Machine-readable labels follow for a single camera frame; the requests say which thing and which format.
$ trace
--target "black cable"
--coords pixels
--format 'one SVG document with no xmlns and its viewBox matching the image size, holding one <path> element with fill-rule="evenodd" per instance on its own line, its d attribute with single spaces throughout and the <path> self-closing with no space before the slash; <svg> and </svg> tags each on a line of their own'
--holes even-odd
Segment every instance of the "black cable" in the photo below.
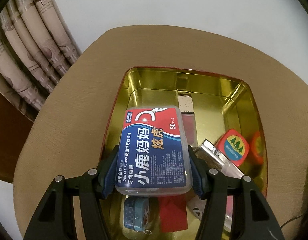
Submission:
<svg viewBox="0 0 308 240">
<path fill-rule="evenodd" d="M 298 218 L 301 218 L 303 215 L 304 215 L 304 214 L 299 215 L 299 216 L 294 217 L 294 218 L 291 218 L 290 220 L 287 220 L 283 225 L 281 225 L 281 229 L 282 229 L 285 225 L 287 225 L 289 222 L 292 222 L 292 221 L 294 221 L 294 220 L 296 220 L 296 219 L 298 219 Z"/>
</svg>

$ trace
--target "blue and red label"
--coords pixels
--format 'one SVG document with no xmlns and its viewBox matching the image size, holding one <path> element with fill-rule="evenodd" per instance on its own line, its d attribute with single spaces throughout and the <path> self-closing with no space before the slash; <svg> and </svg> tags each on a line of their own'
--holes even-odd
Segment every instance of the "blue and red label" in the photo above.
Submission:
<svg viewBox="0 0 308 240">
<path fill-rule="evenodd" d="M 186 185 L 175 108 L 126 111 L 119 146 L 117 187 L 168 188 Z"/>
</svg>

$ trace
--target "brown tabletop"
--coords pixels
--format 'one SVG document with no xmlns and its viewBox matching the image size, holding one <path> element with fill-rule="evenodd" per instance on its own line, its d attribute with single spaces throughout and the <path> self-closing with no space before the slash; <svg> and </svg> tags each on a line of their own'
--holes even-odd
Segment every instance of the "brown tabletop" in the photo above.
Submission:
<svg viewBox="0 0 308 240">
<path fill-rule="evenodd" d="M 238 41 L 173 26 L 128 26 L 109 30 L 89 46 L 40 111 L 14 176 L 22 235 L 56 175 L 69 178 L 96 167 L 116 93 L 134 66 L 194 69 L 247 82 L 265 134 L 267 200 L 280 224 L 301 212 L 308 193 L 308 86 L 275 59 Z M 286 239 L 298 223 L 284 227 Z M 79 239 L 82 235 L 79 225 Z"/>
</svg>

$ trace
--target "green tree illustration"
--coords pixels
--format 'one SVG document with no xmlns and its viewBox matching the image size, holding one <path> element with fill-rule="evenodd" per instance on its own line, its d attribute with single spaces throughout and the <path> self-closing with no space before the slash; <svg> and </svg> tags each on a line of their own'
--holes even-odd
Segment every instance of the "green tree illustration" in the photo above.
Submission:
<svg viewBox="0 0 308 240">
<path fill-rule="evenodd" d="M 235 147 L 236 149 L 238 149 L 240 143 L 241 143 L 241 141 L 238 141 L 237 143 L 235 143 L 234 147 Z"/>
<path fill-rule="evenodd" d="M 231 142 L 232 144 L 234 144 L 235 141 L 236 141 L 236 137 L 234 137 L 233 139 L 230 140 L 230 142 Z"/>
</svg>

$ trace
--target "plastic box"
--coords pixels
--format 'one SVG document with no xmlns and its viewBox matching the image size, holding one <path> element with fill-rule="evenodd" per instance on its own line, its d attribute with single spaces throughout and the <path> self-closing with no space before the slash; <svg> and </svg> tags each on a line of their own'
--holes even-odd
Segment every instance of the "plastic box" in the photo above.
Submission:
<svg viewBox="0 0 308 240">
<path fill-rule="evenodd" d="M 125 112 L 116 189 L 124 195 L 169 196 L 193 184 L 181 111 L 176 106 L 134 107 Z"/>
</svg>

